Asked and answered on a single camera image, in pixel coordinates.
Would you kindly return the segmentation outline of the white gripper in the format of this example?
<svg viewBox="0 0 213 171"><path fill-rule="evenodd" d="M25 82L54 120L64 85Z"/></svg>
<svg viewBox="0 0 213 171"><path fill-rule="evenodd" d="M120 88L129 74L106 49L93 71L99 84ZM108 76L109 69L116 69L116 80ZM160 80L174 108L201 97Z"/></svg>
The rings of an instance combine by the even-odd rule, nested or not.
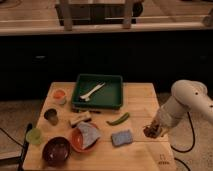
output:
<svg viewBox="0 0 213 171"><path fill-rule="evenodd" d="M157 110L154 117L154 123L159 125L159 129L157 131L159 137L163 137L166 134L167 129L171 129L174 126L172 116L163 107L160 107ZM153 133L153 127L146 125L143 132L145 135L151 135Z"/></svg>

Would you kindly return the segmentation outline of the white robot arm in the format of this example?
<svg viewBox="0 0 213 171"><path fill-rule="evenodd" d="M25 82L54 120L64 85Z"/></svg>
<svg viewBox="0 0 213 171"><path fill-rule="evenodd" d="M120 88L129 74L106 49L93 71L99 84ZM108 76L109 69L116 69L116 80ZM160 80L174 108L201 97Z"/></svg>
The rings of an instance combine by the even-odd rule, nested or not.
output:
<svg viewBox="0 0 213 171"><path fill-rule="evenodd" d="M178 80L171 87L171 96L159 107L151 124L143 130L149 138L164 136L176 127L184 114L193 110L213 124L213 100L205 84L199 81Z"/></svg>

